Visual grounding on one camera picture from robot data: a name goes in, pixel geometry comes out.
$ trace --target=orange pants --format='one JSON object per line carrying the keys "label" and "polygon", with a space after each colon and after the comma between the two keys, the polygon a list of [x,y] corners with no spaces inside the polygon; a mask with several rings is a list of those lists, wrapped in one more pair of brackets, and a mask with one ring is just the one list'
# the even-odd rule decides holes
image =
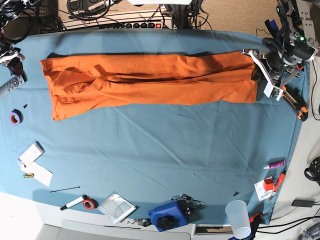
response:
{"label": "orange pants", "polygon": [[254,62],[239,52],[201,57],[80,55],[40,61],[53,120],[128,104],[254,103]]}

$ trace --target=blue table cover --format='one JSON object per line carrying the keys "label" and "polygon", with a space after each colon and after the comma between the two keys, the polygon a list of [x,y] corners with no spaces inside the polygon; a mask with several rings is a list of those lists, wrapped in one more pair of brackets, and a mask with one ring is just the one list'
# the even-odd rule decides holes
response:
{"label": "blue table cover", "polygon": [[[250,215],[263,212],[263,222],[269,223],[277,196],[269,204],[259,202],[254,184],[270,176],[276,181],[284,170],[264,170],[266,164],[286,158],[288,167],[301,126],[283,99],[132,104],[53,121],[39,63],[51,53],[197,55],[263,49],[260,38],[221,31],[108,29],[30,36],[18,47],[26,57],[28,82],[0,99],[1,192],[60,207],[82,194],[102,203],[117,192],[138,206],[132,218],[147,218],[149,210],[185,193],[203,202],[192,223],[228,223],[225,207],[233,200],[246,201]],[[290,82],[305,99],[306,72]],[[1,66],[0,73],[4,84],[9,71]],[[9,120],[14,109],[24,118],[18,126]],[[17,164],[35,141],[45,149],[36,162],[53,173],[49,187],[23,178]],[[100,213],[81,204],[72,209]]]}

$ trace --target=clear plastic cup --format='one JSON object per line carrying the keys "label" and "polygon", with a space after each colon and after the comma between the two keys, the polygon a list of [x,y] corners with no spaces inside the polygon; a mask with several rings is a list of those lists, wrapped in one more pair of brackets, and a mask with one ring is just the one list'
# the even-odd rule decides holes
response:
{"label": "clear plastic cup", "polygon": [[236,239],[245,239],[251,233],[247,204],[241,200],[230,202],[225,213]]}

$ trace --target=white marker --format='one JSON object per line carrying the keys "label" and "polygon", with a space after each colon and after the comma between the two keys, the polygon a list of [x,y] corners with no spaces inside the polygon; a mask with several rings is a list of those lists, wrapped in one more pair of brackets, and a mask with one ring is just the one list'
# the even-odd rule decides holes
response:
{"label": "white marker", "polygon": [[73,207],[74,205],[77,205],[77,204],[83,202],[87,198],[88,198],[87,195],[80,196],[77,199],[75,199],[75,200],[67,203],[66,205],[60,207],[60,209],[61,209],[61,211],[65,210],[65,209],[69,209],[69,208]]}

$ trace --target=purple tube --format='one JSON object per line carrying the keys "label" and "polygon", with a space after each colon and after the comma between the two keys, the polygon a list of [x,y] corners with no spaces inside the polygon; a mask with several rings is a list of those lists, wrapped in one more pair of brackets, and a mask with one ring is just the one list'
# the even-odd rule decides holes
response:
{"label": "purple tube", "polygon": [[281,161],[274,162],[274,163],[270,163],[267,166],[265,166],[263,169],[275,169],[275,168],[278,168],[278,167],[282,167],[284,165],[286,165],[286,160],[285,159],[283,159]]}

